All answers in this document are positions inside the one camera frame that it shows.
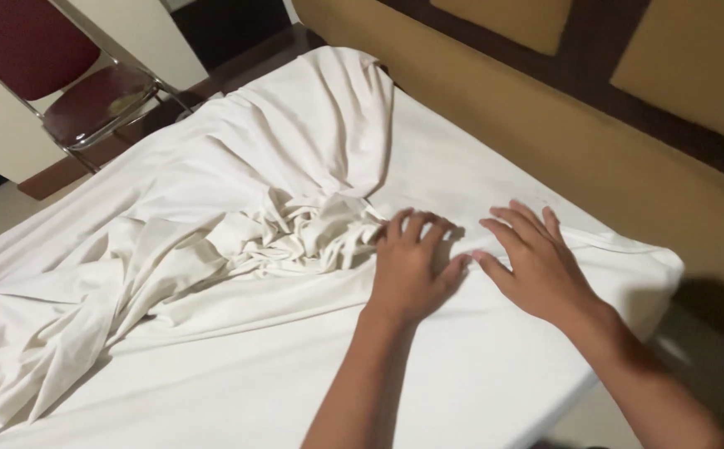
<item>white bed sheet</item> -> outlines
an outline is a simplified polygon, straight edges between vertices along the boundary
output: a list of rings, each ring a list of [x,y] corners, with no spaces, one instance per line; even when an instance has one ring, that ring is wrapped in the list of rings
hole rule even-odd
[[[197,117],[188,119],[191,125]],[[92,203],[96,199],[121,198],[119,209],[128,209],[139,195],[127,194],[133,177],[153,176],[150,171],[163,161],[160,152],[148,149],[187,138],[176,126],[156,133],[57,205],[1,236],[6,250],[0,280],[36,269],[32,249],[39,245],[46,254],[62,255],[102,226],[115,204],[107,211]],[[193,182],[198,175],[190,174]],[[454,252],[485,248],[500,254],[477,220],[490,205],[511,198],[535,209],[551,205],[568,238],[579,237],[571,243],[595,290],[639,335],[655,328],[682,270],[674,254],[613,235],[396,90],[386,178],[368,198],[379,212],[388,216],[407,205],[432,210],[465,228]],[[219,203],[220,192],[204,190],[197,199],[167,192],[157,207],[170,216]],[[29,234],[31,239],[24,238]],[[587,239],[597,239],[601,248],[586,245]],[[602,249],[609,245],[620,250]],[[361,303],[374,268],[368,260],[299,288]],[[271,290],[287,288],[286,279],[269,282]],[[0,447],[296,447],[343,358],[361,307],[160,348],[118,343],[44,418],[1,433]],[[474,266],[458,293],[418,330],[395,446],[527,447],[595,381],[560,332],[516,309]]]

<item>metal chair frame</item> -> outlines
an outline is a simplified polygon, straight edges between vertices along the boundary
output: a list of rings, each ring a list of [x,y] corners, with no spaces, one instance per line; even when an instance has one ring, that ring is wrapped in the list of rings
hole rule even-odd
[[[121,64],[114,56],[112,56],[108,51],[103,49],[101,46],[98,47],[102,52],[104,52],[109,59],[112,60],[114,65]],[[111,120],[109,123],[98,129],[96,132],[89,136],[82,136],[81,139],[77,139],[76,143],[74,143],[71,146],[65,146],[61,144],[57,139],[49,133],[48,129],[46,129],[45,126],[41,126],[44,131],[48,134],[49,138],[62,150],[67,154],[68,156],[75,158],[85,169],[90,173],[97,173],[100,169],[99,166],[91,161],[88,158],[85,158],[85,155],[81,153],[81,151],[85,148],[90,147],[91,145],[95,144],[96,142],[100,141],[103,138],[106,138],[111,133],[113,133],[116,129],[118,129],[121,126],[124,125],[131,125],[137,120],[140,120],[143,115],[140,117],[135,118],[134,120],[131,120],[128,123],[124,123],[129,117],[132,117],[135,113],[137,113],[138,110],[140,110],[143,106],[146,105],[149,101],[151,101],[151,98],[156,99],[160,104],[162,104],[162,99],[159,97],[159,92],[166,92],[168,93],[178,104],[181,106],[185,111],[189,113],[193,113],[193,109],[187,106],[179,97],[178,92],[176,89],[171,87],[168,83],[165,81],[162,81],[161,78],[159,78],[154,72],[147,69],[146,67],[138,67],[135,65],[132,65],[132,67],[137,67],[139,70],[141,70],[143,73],[145,73],[147,76],[149,76],[153,80],[153,87],[151,90],[148,91],[146,95],[144,95],[140,100],[136,101],[132,105],[126,108],[119,116],[115,117],[113,120]],[[15,97],[18,101],[20,101],[28,110],[32,111],[37,118],[43,118],[43,114],[38,111],[34,106],[32,106],[26,99],[20,97],[15,92],[13,92],[8,85],[4,84],[4,82],[0,79],[0,84],[8,91],[10,94],[12,94],[13,97]]]

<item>right hand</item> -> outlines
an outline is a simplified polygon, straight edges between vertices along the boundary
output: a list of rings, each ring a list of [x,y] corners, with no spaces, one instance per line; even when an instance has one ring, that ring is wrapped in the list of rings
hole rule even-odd
[[[511,225],[493,218],[480,220],[507,251],[512,269],[480,250],[473,251],[473,258],[517,307],[559,326],[577,311],[602,303],[561,237],[553,210],[542,209],[545,224],[516,200],[508,208],[492,207],[489,212]]]

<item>wooden baseboard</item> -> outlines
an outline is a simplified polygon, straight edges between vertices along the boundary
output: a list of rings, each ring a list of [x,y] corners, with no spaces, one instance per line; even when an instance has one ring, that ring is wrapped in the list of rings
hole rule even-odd
[[[188,105],[196,106],[218,92],[232,92],[292,61],[298,55],[323,45],[325,41],[303,25],[297,23],[288,26],[286,30],[217,67],[210,72],[208,78],[182,92],[180,98]],[[181,112],[181,107],[176,102],[167,100],[140,120],[119,128],[116,133],[83,152],[96,164],[104,165],[140,139],[173,124]],[[76,159],[66,157],[18,184],[17,189],[36,200],[42,200],[86,174],[87,171]]]

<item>mattress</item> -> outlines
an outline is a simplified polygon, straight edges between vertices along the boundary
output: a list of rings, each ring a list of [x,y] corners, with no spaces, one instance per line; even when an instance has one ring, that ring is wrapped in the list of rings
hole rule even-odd
[[[480,248],[508,262],[477,221],[516,198],[537,211],[553,207],[594,290],[637,335],[652,332],[683,270],[674,253],[616,235],[394,88],[371,61],[348,49],[315,50],[146,138],[1,235],[5,307],[20,295],[4,285],[86,260],[83,247],[103,251],[97,237],[118,219],[200,229],[215,213],[256,207],[272,190],[321,211],[341,192],[367,208],[354,209],[359,226],[369,224],[366,213],[427,209],[463,229],[447,242],[449,254]],[[292,128],[298,139],[285,139]],[[260,129],[264,145],[249,145]],[[282,160],[289,165],[277,166]],[[266,173],[259,164],[277,168]],[[353,265],[207,287],[217,289],[210,301],[179,315],[166,316],[166,307],[189,301],[191,291],[167,297],[160,314],[146,314],[98,352],[39,419],[29,423],[31,400],[12,416],[0,447],[298,446],[371,289],[375,254],[358,252]],[[237,297],[253,313],[228,316]],[[516,308],[472,266],[418,328],[395,446],[528,447],[595,382],[556,328]]]

